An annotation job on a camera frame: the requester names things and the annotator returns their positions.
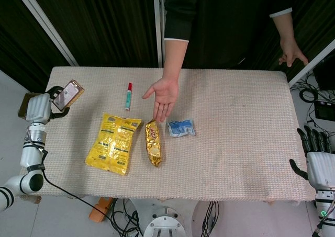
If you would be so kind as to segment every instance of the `small blue packet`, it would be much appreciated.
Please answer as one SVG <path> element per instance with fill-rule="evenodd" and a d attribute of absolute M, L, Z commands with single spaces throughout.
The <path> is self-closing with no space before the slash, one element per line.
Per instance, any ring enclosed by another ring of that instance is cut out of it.
<path fill-rule="evenodd" d="M 195 136 L 193 129 L 193 122 L 191 119 L 184 121 L 172 121 L 167 124 L 169 127 L 169 133 L 172 137 L 181 137 L 187 134 Z"/>

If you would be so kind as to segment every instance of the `gold wrapper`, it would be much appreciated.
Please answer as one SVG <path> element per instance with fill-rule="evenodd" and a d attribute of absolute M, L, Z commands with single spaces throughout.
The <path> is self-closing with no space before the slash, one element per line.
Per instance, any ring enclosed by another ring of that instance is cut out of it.
<path fill-rule="evenodd" d="M 162 162 L 162 153 L 159 139 L 159 131 L 155 120 L 146 124 L 147 153 L 151 163 L 159 166 Z"/>

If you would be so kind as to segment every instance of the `table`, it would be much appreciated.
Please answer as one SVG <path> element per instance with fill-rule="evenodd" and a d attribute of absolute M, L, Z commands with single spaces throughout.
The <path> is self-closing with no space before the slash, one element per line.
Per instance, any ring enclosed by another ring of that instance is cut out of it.
<path fill-rule="evenodd" d="M 162 69 L 55 67 L 47 89 L 71 79 L 85 89 L 67 116 L 46 125 L 44 162 L 55 184 L 77 195 L 192 200 L 313 200 L 314 190 L 294 174 L 306 169 L 294 105 L 284 73 L 182 69 L 180 96 L 170 120 L 192 118 L 196 136 L 171 138 L 160 124 L 160 167 L 151 165 L 144 126 L 136 131 L 128 174 L 85 165 L 104 112 L 151 120 L 153 97 L 143 100 Z M 128 83 L 130 111 L 125 111 Z M 39 195 L 64 195 L 44 184 Z"/>

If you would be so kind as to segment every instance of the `white sleeve cuff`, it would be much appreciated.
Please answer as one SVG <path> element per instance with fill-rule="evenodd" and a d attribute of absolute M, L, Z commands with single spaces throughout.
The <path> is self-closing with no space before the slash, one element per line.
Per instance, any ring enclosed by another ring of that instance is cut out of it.
<path fill-rule="evenodd" d="M 183 40 L 183 39 L 177 39 L 177 38 L 168 38 L 168 37 L 165 37 L 165 38 L 164 38 L 164 41 L 168 41 L 168 40 L 175 40 L 175 41 L 183 41 L 183 42 L 188 42 L 188 40 Z"/>
<path fill-rule="evenodd" d="M 285 15 L 285 14 L 287 14 L 287 13 L 291 13 L 291 12 L 292 12 L 292 8 L 288 8 L 288 9 L 279 11 L 279 12 L 277 12 L 277 13 L 270 14 L 270 17 L 273 18 L 273 17 L 276 17 L 276 16 Z"/>

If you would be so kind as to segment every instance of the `outstretched hand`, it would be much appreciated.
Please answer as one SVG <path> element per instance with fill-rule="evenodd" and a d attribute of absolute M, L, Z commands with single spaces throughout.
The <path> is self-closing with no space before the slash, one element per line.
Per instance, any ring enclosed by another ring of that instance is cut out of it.
<path fill-rule="evenodd" d="M 155 102 L 153 106 L 153 119 L 163 122 L 168 117 L 174 107 L 178 96 L 178 80 L 162 77 L 152 84 L 143 99 L 147 99 L 155 92 Z"/>
<path fill-rule="evenodd" d="M 286 62 L 287 67 L 291 67 L 296 58 L 299 58 L 304 63 L 304 66 L 308 64 L 308 59 L 302 53 L 294 38 L 282 39 L 281 48 L 283 50 L 283 55 L 279 58 L 279 65 Z"/>

